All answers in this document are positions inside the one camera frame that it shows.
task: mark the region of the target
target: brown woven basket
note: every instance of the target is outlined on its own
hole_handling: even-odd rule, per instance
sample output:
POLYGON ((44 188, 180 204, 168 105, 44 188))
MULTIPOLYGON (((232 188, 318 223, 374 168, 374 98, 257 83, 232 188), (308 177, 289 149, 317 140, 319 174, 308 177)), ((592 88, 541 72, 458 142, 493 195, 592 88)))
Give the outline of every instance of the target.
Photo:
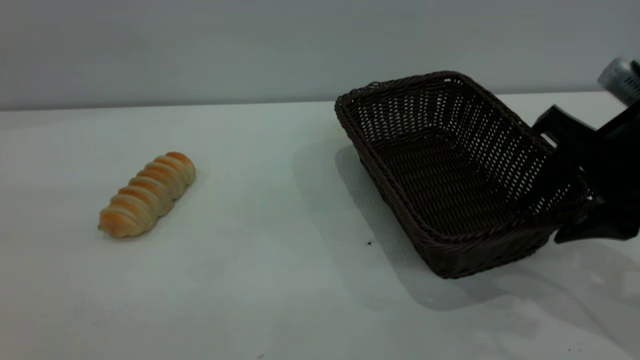
POLYGON ((531 255, 584 214, 576 177, 520 199, 553 148, 493 94, 457 72, 372 83, 335 112, 420 256, 443 278, 531 255))

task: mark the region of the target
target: white surface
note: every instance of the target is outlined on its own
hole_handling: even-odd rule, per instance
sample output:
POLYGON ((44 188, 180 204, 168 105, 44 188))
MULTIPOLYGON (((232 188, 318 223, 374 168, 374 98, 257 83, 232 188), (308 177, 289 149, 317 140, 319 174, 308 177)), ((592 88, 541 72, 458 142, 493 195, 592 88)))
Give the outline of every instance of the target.
MULTIPOLYGON (((598 126, 605 93, 554 102, 598 126)), ((434 276, 330 102, 0 113, 1 359, 637 359, 640 241, 549 244, 434 276), (146 235, 98 212, 183 151, 198 179, 146 235)))
POLYGON ((637 0, 2 0, 0 109, 332 100, 457 70, 494 92, 598 89, 637 0))

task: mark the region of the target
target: tabletop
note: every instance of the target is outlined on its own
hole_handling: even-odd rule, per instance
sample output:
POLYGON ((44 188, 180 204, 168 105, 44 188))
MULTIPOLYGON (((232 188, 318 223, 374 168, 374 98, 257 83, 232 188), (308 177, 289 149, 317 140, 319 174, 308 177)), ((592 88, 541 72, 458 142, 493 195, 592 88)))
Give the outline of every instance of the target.
MULTIPOLYGON (((499 97, 529 124, 623 110, 499 97)), ((636 239, 435 276, 332 102, 0 113, 0 359, 638 359, 639 327, 636 239), (173 210, 133 240, 100 232, 168 151, 198 171, 173 210)))

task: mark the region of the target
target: basket rim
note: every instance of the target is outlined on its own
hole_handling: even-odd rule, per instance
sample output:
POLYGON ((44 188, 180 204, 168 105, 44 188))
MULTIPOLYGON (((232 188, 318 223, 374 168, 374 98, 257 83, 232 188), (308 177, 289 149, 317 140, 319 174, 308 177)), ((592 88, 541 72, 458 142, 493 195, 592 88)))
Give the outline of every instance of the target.
POLYGON ((482 97, 482 100, 491 104, 491 106, 493 106, 495 110, 499 112, 500 116, 510 121, 512 124, 516 125, 522 131, 522 134, 526 136, 528 140, 532 141, 534 145, 537 145, 538 147, 540 147, 547 156, 551 155, 554 150, 553 146, 551 146, 548 142, 544 141, 542 137, 539 137, 538 134, 535 133, 531 127, 529 127, 524 121, 522 121, 522 119, 516 113, 514 113, 511 109, 509 109, 502 101, 500 101, 500 99, 498 99, 491 92, 487 91, 481 85, 476 83, 470 77, 456 71, 432 72, 425 75, 410 76, 407 78, 384 81, 384 82, 375 81, 368 84, 365 87, 356 88, 338 97, 338 99, 335 101, 335 111, 336 111, 336 114, 338 115, 340 122, 342 123, 342 126, 343 127, 348 126, 350 128, 352 132, 349 134, 349 131, 348 131, 349 137, 351 137, 351 135, 357 136, 358 142, 360 142, 363 145, 362 149, 366 150, 366 153, 368 153, 365 155, 368 155, 373 160, 373 163, 379 168, 380 170, 379 173, 382 176, 384 176, 384 180, 385 180, 384 182, 386 182, 386 184, 381 184, 382 187, 385 189, 386 192, 389 190, 393 191, 395 193, 395 196, 401 201, 402 205, 408 212, 407 215, 410 215, 409 217, 404 217, 404 218, 411 219, 411 221, 413 222, 412 227, 414 229, 412 230, 415 230, 415 228, 417 228, 421 232, 424 232, 424 234, 416 234, 416 235, 420 236, 421 238, 430 238, 434 240, 435 244, 432 244, 432 245, 436 245, 436 244, 445 245, 445 243, 446 244, 467 243, 468 246, 475 247, 473 245, 473 242, 469 242, 469 240, 486 240, 488 238, 493 238, 494 241, 498 243, 498 242, 504 241, 505 237, 502 236, 503 233, 506 234, 518 226, 526 225, 531 229, 536 229, 536 228, 544 228, 549 226, 561 225, 564 222, 558 221, 558 218, 567 217, 567 216, 577 216, 580 213, 580 211, 584 208, 584 206, 587 203, 587 195, 588 195, 587 194, 588 187, 581 177, 579 181, 580 181, 580 184, 584 187, 585 195, 579 199, 565 202, 562 207, 562 208, 575 209, 573 211, 567 211, 563 209, 562 211, 558 211, 558 210, 547 211, 542 213, 542 216, 535 217, 535 218, 516 217, 515 219, 507 223, 495 225, 491 228, 483 229, 481 231, 475 231, 475 232, 470 232, 465 234, 456 234, 456 235, 443 234, 440 231, 428 225, 425 219, 423 219, 413 207, 413 204, 409 200, 407 194, 404 192, 404 189, 402 188, 402 186, 400 186, 399 182, 395 179, 393 172, 391 172, 387 168, 387 165, 385 164, 381 156, 378 154, 376 149, 371 145, 369 141, 366 140, 366 137, 362 132, 362 130, 360 129, 360 127, 355 125, 355 121, 351 118, 351 115, 349 114, 348 105, 353 104, 357 99, 361 99, 363 97, 368 97, 376 94, 384 94, 389 90, 393 90, 401 86, 406 87, 406 86, 423 83, 425 81, 433 81, 437 79, 460 80, 465 86, 471 87, 478 96, 482 97))

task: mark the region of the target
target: twisted bread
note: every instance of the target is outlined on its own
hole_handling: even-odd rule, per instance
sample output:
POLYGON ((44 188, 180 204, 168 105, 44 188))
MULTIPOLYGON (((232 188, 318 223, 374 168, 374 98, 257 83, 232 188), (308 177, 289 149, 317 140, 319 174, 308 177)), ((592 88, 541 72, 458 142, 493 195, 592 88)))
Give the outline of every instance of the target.
POLYGON ((98 229, 116 238, 137 236, 151 229, 173 207, 194 180, 196 169, 179 152, 168 152, 145 165, 129 185, 119 189, 100 212, 98 229))

